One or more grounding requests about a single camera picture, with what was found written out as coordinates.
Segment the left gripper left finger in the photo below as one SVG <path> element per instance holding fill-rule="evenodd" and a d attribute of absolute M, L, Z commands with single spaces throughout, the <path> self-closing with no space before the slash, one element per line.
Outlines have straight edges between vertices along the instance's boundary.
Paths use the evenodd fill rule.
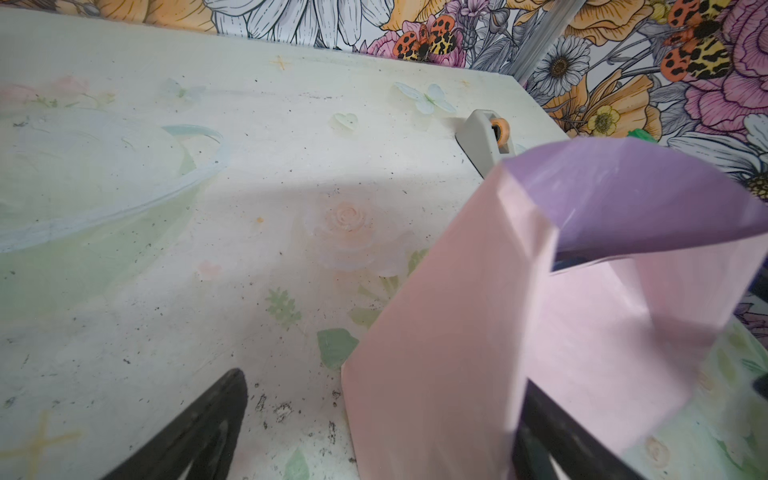
<path fill-rule="evenodd" d="M 248 403 L 244 372 L 227 371 L 107 479 L 225 479 Z"/>

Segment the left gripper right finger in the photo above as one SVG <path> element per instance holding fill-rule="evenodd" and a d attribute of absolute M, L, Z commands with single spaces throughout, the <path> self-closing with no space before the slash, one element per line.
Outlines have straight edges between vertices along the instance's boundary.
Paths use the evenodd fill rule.
<path fill-rule="evenodd" d="M 511 453 L 515 479 L 640 479 L 534 382 L 526 385 Z"/>

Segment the purple wrapping paper sheet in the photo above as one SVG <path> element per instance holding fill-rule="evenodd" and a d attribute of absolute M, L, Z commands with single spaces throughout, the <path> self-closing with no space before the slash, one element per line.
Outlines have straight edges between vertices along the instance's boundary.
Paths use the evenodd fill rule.
<path fill-rule="evenodd" d="M 560 252 L 604 258 L 552 272 Z M 715 166 L 580 138 L 497 165 L 341 371 L 363 479 L 507 479 L 534 382 L 618 456 L 683 409 L 767 254 Z"/>

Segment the dark blue gift box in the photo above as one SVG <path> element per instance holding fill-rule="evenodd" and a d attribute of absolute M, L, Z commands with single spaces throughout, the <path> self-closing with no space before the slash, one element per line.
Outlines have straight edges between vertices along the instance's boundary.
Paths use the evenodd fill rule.
<path fill-rule="evenodd" d="M 554 259 L 551 271 L 557 272 L 578 265 L 595 262 L 603 258 L 603 255 L 598 255 L 594 252 L 560 252 Z"/>

